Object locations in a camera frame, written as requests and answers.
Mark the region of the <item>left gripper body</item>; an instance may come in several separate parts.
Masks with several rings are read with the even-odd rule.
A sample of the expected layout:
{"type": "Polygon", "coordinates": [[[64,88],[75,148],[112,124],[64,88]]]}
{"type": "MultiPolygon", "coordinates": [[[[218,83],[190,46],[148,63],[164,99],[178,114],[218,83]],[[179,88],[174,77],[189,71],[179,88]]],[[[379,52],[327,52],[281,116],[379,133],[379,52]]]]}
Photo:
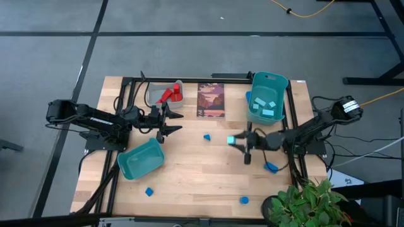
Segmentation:
{"type": "Polygon", "coordinates": [[[138,130],[142,134],[147,134],[153,129],[158,129],[156,140],[163,144],[167,136],[167,124],[165,123],[165,114],[168,110],[168,104],[166,102],[162,103],[161,108],[157,108],[155,105],[151,107],[151,112],[148,115],[144,115],[138,124],[138,130]]]}

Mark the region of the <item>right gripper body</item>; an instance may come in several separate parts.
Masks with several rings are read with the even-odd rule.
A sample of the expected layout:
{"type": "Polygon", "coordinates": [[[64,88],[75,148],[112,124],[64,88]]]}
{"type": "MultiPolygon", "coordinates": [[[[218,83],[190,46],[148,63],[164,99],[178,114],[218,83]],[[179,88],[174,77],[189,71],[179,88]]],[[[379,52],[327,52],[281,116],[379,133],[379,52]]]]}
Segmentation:
{"type": "Polygon", "coordinates": [[[251,163],[251,150],[258,148],[266,148],[265,137],[259,136],[257,132],[252,130],[253,123],[248,121],[247,128],[244,131],[245,135],[245,148],[244,148],[244,164],[249,165],[251,163]]]}

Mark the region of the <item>teal plastic bin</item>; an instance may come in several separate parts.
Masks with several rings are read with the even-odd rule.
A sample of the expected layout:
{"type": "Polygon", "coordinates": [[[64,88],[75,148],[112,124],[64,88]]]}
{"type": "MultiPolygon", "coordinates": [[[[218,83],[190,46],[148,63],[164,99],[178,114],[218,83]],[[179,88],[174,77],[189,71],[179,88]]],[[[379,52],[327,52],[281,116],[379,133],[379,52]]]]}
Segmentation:
{"type": "Polygon", "coordinates": [[[279,74],[269,72],[255,73],[252,79],[251,99],[247,104],[247,119],[255,124],[273,125],[284,119],[284,92],[288,86],[288,79],[279,74]],[[264,107],[253,109],[255,98],[258,97],[266,102],[264,107]],[[276,106],[271,108],[269,102],[275,102],[276,106]],[[274,116],[262,115],[262,110],[273,110],[274,116]]]}
{"type": "Polygon", "coordinates": [[[148,142],[117,156],[119,168],[127,180],[141,178],[162,166],[164,162],[165,154],[155,138],[150,138],[148,142]]]}

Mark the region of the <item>grey plastic bin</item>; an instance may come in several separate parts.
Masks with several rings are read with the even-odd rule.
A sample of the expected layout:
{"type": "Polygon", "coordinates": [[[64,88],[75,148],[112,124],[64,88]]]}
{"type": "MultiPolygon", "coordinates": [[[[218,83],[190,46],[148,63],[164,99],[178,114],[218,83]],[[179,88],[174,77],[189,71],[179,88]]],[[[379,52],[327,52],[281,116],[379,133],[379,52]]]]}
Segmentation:
{"type": "Polygon", "coordinates": [[[174,85],[179,85],[180,94],[184,98],[184,88],[181,80],[177,80],[174,83],[150,83],[146,92],[146,102],[149,105],[156,105],[157,107],[161,107],[161,103],[157,103],[157,101],[161,98],[166,89],[170,88],[174,90],[174,85]]]}

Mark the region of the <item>landscape picture card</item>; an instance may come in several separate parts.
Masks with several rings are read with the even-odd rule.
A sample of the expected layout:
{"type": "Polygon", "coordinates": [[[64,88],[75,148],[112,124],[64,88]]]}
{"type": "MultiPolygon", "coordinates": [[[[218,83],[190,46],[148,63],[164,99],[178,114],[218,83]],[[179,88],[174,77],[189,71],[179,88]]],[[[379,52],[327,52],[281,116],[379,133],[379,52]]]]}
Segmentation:
{"type": "Polygon", "coordinates": [[[225,89],[223,83],[199,83],[197,95],[197,117],[225,117],[225,89]]]}

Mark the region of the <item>artificial potted plant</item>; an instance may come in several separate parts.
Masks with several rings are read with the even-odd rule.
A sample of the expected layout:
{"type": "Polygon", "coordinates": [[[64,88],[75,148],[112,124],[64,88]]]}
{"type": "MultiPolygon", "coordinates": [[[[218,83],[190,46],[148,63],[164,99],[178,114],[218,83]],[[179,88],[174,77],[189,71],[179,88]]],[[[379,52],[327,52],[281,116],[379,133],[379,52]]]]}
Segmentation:
{"type": "Polygon", "coordinates": [[[320,183],[307,181],[300,190],[289,186],[286,191],[267,197],[261,214],[270,227],[343,227],[351,226],[349,215],[339,202],[345,196],[332,191],[329,180],[320,183]]]}

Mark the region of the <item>black desk base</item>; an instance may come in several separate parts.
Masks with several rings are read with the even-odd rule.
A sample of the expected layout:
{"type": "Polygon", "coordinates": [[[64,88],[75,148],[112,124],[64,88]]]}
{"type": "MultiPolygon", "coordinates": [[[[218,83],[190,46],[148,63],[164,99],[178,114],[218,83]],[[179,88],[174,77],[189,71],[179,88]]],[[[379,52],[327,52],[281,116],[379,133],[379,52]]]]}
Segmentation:
{"type": "Polygon", "coordinates": [[[388,22],[385,20],[381,10],[375,0],[337,0],[342,2],[360,2],[370,3],[382,28],[382,32],[326,32],[320,37],[386,37],[394,47],[398,55],[399,63],[393,66],[379,77],[361,78],[361,77],[344,77],[342,79],[345,85],[364,85],[364,86],[404,86],[404,79],[398,79],[397,76],[404,73],[404,52],[400,49],[396,37],[393,35],[388,22]]]}

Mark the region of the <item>black equipment case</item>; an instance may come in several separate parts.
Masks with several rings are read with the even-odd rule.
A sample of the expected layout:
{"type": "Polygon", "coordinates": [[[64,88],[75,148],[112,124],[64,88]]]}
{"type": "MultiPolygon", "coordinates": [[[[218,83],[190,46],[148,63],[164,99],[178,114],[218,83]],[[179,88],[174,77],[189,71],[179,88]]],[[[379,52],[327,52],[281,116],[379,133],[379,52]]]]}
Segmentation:
{"type": "Polygon", "coordinates": [[[343,227],[404,227],[404,181],[388,180],[383,182],[366,183],[336,187],[332,191],[342,194],[348,199],[341,202],[342,211],[348,214],[350,224],[343,227]],[[355,205],[357,199],[382,199],[380,221],[367,215],[360,205],[355,205]]]}

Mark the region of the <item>grey metal bar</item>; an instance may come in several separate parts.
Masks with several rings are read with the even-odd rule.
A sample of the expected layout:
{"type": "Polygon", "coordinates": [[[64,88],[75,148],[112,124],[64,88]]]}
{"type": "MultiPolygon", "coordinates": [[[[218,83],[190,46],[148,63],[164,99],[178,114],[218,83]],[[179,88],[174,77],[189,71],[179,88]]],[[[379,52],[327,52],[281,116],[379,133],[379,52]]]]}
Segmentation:
{"type": "Polygon", "coordinates": [[[10,150],[13,150],[13,151],[22,152],[24,147],[19,146],[19,145],[15,144],[15,143],[11,143],[9,141],[0,139],[0,151],[2,149],[10,149],[10,150]]]}

